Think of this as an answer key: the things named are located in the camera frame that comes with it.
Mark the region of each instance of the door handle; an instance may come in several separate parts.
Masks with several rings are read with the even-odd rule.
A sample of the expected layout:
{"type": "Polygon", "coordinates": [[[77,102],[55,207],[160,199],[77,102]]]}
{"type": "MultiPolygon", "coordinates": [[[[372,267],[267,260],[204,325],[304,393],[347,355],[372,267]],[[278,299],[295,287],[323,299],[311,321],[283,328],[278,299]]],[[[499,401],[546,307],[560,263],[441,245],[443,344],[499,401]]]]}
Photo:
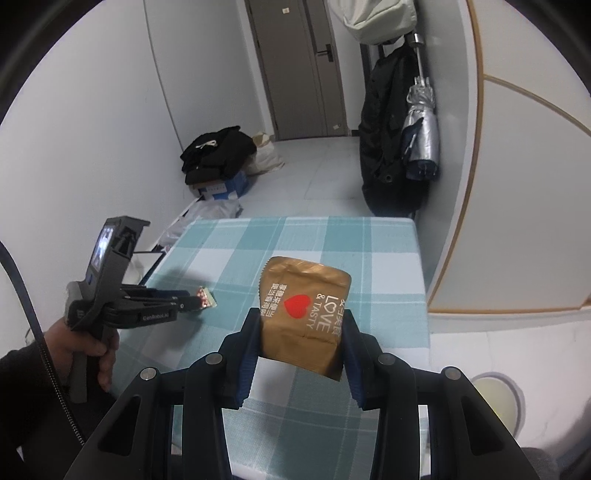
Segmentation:
{"type": "Polygon", "coordinates": [[[330,62],[335,61],[335,57],[332,53],[332,45],[330,43],[325,44],[326,45],[326,50],[319,50],[316,52],[317,56],[322,56],[322,55],[326,55],[329,58],[330,62]]]}

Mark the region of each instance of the black jacket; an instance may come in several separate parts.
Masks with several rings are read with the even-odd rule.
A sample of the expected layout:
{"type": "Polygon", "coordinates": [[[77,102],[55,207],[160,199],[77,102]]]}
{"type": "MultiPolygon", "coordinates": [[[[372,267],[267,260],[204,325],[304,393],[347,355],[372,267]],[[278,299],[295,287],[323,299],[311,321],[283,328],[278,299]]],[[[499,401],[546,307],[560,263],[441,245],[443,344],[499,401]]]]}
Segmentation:
{"type": "Polygon", "coordinates": [[[0,469],[3,478],[33,478],[17,448],[47,413],[53,390],[35,344],[0,359],[0,469]]]}
{"type": "Polygon", "coordinates": [[[421,206],[428,182],[406,178],[400,149],[408,90],[418,76],[406,43],[377,61],[366,86],[359,125],[363,196],[377,216],[408,216],[421,206]]]}
{"type": "Polygon", "coordinates": [[[252,138],[240,132],[239,126],[200,135],[181,155],[185,183],[230,180],[255,152],[252,138]]]}

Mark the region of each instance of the human hand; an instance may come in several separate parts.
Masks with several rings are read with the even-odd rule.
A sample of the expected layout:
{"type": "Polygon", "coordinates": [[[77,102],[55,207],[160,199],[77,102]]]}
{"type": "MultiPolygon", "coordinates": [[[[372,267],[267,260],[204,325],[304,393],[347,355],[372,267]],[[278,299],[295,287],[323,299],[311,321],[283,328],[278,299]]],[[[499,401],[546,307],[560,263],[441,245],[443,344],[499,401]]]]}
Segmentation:
{"type": "Polygon", "coordinates": [[[70,375],[74,352],[83,352],[87,356],[100,357],[97,381],[108,392],[113,380],[115,351],[119,348],[119,333],[117,330],[113,331],[107,346],[88,332],[72,332],[64,318],[51,325],[44,336],[60,381],[64,383],[70,375]]]}

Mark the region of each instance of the checkered tablecloth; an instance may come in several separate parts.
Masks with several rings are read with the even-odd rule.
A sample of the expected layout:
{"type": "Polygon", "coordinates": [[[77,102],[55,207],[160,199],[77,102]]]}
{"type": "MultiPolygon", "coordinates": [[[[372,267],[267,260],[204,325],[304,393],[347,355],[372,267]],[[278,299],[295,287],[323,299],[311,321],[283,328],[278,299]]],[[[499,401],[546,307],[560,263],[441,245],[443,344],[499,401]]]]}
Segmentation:
{"type": "MultiPolygon", "coordinates": [[[[258,307],[261,270],[280,255],[340,268],[352,277],[347,307],[382,349],[428,368],[423,275],[414,223],[385,218],[198,220],[178,240],[148,286],[206,286],[218,306],[173,323],[123,331],[113,386],[121,392],[142,368],[189,367],[216,351],[258,307]]],[[[181,442],[180,409],[174,443],[181,442]]],[[[259,359],[250,397],[224,410],[233,473],[245,479],[369,477],[378,412],[362,412],[346,378],[336,382],[259,359]]],[[[421,421],[424,444],[427,424],[421,421]]]]}

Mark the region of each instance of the silver umbrella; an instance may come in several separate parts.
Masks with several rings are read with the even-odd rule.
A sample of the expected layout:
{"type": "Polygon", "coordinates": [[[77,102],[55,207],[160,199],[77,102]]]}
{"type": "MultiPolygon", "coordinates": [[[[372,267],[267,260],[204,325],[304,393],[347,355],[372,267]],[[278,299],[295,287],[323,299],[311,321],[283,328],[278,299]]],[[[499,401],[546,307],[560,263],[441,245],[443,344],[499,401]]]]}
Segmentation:
{"type": "Polygon", "coordinates": [[[439,176],[439,128],[435,116],[435,94],[425,77],[421,36],[413,31],[406,37],[417,54],[418,77],[407,95],[408,115],[402,134],[403,159],[410,180],[434,180],[439,176]]]}

